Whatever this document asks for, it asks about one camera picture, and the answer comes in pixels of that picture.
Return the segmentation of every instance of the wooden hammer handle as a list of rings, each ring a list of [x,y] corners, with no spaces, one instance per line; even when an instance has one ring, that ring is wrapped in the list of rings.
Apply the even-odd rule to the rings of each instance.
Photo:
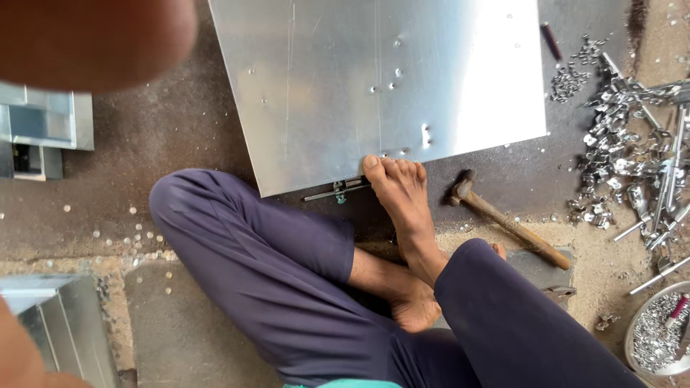
[[[572,265],[568,258],[563,256],[562,253],[553,248],[548,242],[545,242],[532,231],[515,222],[515,220],[510,219],[507,215],[500,212],[492,204],[489,204],[487,201],[485,201],[479,195],[476,195],[474,192],[469,192],[467,198],[465,198],[465,202],[473,208],[479,210],[483,214],[487,215],[500,226],[503,226],[508,232],[514,234],[522,241],[526,242],[528,249],[530,251],[554,263],[561,269],[569,269]]]

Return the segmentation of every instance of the sandy ground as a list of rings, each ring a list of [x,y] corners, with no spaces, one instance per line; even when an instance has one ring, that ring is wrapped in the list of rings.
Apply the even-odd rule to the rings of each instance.
[[[627,68],[636,68],[638,71],[634,77],[645,85],[684,79],[690,68],[687,61],[679,61],[679,58],[690,58],[690,21],[683,18],[683,15],[690,14],[690,3],[650,0],[649,4],[650,11],[644,38],[635,56],[631,56],[627,63]],[[668,110],[659,110],[658,115],[662,123],[667,123],[672,119],[672,114]],[[646,130],[645,125],[638,122],[633,125],[633,128],[643,133]],[[611,241],[611,238],[635,224],[637,220],[626,204],[610,205],[610,208],[615,214],[617,224],[608,231],[597,229],[589,224],[570,225],[563,220],[563,217],[560,217],[557,222],[550,220],[543,222],[540,218],[532,218],[527,214],[515,214],[515,216],[521,217],[523,225],[554,246],[569,246],[573,249],[575,271],[572,285],[578,289],[578,294],[569,303],[569,313],[583,327],[592,332],[601,314],[614,313],[621,316],[622,318],[606,331],[595,332],[595,335],[617,356],[623,357],[622,343],[631,317],[656,291],[674,282],[690,279],[690,266],[635,297],[626,296],[632,288],[653,277],[655,269],[649,262],[649,253],[644,250],[639,233],[632,233],[618,243]],[[458,228],[448,229],[447,227],[444,231],[440,231],[437,234],[440,248],[450,253],[463,241],[475,237],[490,242],[501,242],[508,250],[524,248],[519,241],[507,235],[496,225],[479,223],[476,220],[468,220],[467,223],[470,227],[462,232],[458,231]],[[680,243],[673,246],[673,254],[677,258],[690,254],[690,245],[687,244],[690,238],[690,222],[688,225],[678,234]],[[128,253],[132,248],[121,242],[115,242],[114,245],[119,245],[117,250],[120,255]],[[145,246],[139,249],[139,252],[154,253],[158,249],[165,249],[161,247],[161,244],[153,245]],[[387,243],[365,244],[363,247],[376,252],[385,251],[390,248],[390,245]],[[131,267],[126,262],[123,263],[120,255],[103,258],[102,263],[97,263],[96,257],[34,262],[0,261],[0,274],[83,273],[101,278],[108,276],[111,300],[103,303],[103,308],[112,317],[106,324],[109,330],[108,335],[118,369],[129,369],[135,365],[122,274],[123,271],[129,271]],[[674,381],[669,379],[655,381],[655,385],[659,387],[670,387],[673,384],[690,387],[690,377],[684,376]]]

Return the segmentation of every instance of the hammer head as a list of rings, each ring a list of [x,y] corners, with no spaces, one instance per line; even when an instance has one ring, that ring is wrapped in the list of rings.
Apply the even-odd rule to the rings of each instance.
[[[459,205],[462,200],[467,198],[467,195],[469,195],[470,191],[472,190],[472,184],[475,182],[475,180],[477,180],[477,171],[467,170],[465,176],[462,178],[462,181],[453,187],[453,194],[448,199],[449,204],[455,207]]]

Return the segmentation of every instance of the metal bracket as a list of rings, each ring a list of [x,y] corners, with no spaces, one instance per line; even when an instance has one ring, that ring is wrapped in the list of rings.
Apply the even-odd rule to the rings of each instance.
[[[345,193],[350,191],[360,190],[361,188],[371,187],[364,177],[354,177],[348,180],[338,181],[333,183],[333,191],[330,193],[316,194],[309,197],[304,197],[305,202],[320,200],[322,198],[335,196],[338,204],[344,204],[347,200],[345,198]]]

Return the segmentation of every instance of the dusty floor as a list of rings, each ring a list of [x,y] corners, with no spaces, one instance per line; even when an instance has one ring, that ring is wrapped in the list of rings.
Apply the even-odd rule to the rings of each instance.
[[[635,73],[629,73],[639,79],[645,85],[663,84],[669,81],[684,79],[690,70],[690,3],[668,0],[649,0],[649,15],[644,37],[640,42],[637,52],[631,55],[627,68],[635,69]],[[671,119],[668,112],[660,111],[664,123]],[[648,291],[634,298],[627,297],[627,292],[636,285],[648,280],[654,275],[653,267],[649,264],[649,254],[643,249],[639,235],[635,233],[618,243],[611,242],[611,238],[636,222],[635,215],[626,206],[612,206],[617,225],[608,231],[597,229],[588,224],[572,226],[567,224],[563,217],[557,222],[542,222],[542,215],[515,214],[522,218],[523,224],[541,235],[545,240],[555,246],[570,246],[574,252],[575,274],[573,286],[578,289],[578,294],[571,299],[569,304],[570,314],[588,330],[593,330],[594,324],[602,313],[614,313],[622,317],[604,332],[596,332],[614,353],[622,356],[622,341],[627,325],[641,304],[654,292],[662,287],[680,280],[690,279],[690,266],[680,273],[669,276],[664,282],[655,285]],[[123,208],[121,218],[127,220],[126,208]],[[151,229],[150,218],[147,209],[141,208],[137,215],[132,215],[129,220],[120,226],[125,228],[125,234],[132,240],[136,234],[142,238],[142,247],[137,253],[151,253],[165,251],[165,242],[158,242],[155,237],[148,239],[147,229]],[[481,237],[492,242],[502,242],[508,249],[519,249],[521,244],[508,236],[502,229],[495,225],[467,220],[471,226],[465,231],[458,232],[457,227],[445,224],[437,241],[445,251],[453,251],[460,243],[473,237]],[[143,224],[144,229],[136,230],[136,224]],[[680,243],[674,246],[674,255],[685,257],[690,254],[690,222],[679,233]],[[107,235],[99,237],[103,243]],[[109,330],[116,363],[119,369],[135,367],[132,350],[132,333],[129,325],[129,312],[127,310],[124,293],[123,271],[131,271],[132,267],[122,255],[131,255],[131,246],[125,246],[122,239],[109,246],[106,257],[83,257],[70,259],[34,259],[33,261],[0,261],[0,274],[21,273],[92,273],[97,277],[108,276],[110,278],[111,301],[104,302],[103,307],[108,312]],[[682,387],[690,387],[690,377],[684,376],[671,382],[668,379],[655,381],[659,387],[678,384]]]

